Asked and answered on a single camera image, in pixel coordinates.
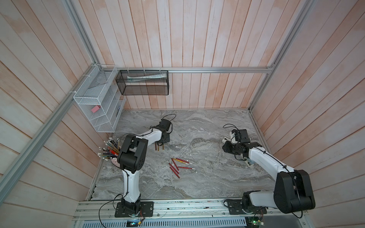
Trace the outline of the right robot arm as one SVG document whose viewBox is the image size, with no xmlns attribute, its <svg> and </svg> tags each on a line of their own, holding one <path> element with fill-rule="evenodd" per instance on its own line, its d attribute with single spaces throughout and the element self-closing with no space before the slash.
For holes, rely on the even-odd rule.
<svg viewBox="0 0 365 228">
<path fill-rule="evenodd" d="M 258 164 L 275 181 L 272 192 L 249 191 L 243 194 L 242 211 L 253 214 L 274 208 L 284 214 L 303 212 L 316 207 L 309 174 L 281 162 L 258 142 L 251 142 L 247 130 L 233 129 L 230 137 L 222 140 L 225 153 L 240 155 L 248 164 Z"/>
</svg>

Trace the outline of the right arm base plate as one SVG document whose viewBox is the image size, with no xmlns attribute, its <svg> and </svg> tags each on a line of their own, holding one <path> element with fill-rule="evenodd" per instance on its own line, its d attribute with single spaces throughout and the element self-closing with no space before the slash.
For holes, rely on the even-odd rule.
<svg viewBox="0 0 365 228">
<path fill-rule="evenodd" d="M 267 214 L 266 207 L 258 207 L 242 199 L 225 199 L 223 205 L 228 208 L 230 215 Z"/>
</svg>

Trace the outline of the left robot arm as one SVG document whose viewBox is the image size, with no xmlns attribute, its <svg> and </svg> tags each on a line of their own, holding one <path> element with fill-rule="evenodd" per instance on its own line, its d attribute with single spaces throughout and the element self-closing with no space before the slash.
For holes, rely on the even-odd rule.
<svg viewBox="0 0 365 228">
<path fill-rule="evenodd" d="M 173 125 L 170 120 L 161 119 L 158 125 L 151 126 L 145 133 L 127 134 L 119 150 L 117 165 L 123 171 L 124 196 L 117 205 L 117 210 L 129 215 L 137 215 L 141 210 L 141 193 L 139 190 L 139 175 L 142 169 L 147 148 L 154 145 L 155 149 L 170 142 Z"/>
</svg>

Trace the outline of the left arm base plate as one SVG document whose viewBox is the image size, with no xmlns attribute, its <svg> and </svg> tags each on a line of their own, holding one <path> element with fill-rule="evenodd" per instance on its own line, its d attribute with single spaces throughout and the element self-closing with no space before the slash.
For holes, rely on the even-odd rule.
<svg viewBox="0 0 365 228">
<path fill-rule="evenodd" d="M 126 202 L 119 202 L 115 211 L 116 218 L 129 218 L 129 217 L 153 217 L 154 202 L 145 201 L 138 203 L 136 207 L 134 205 L 127 206 Z"/>
</svg>

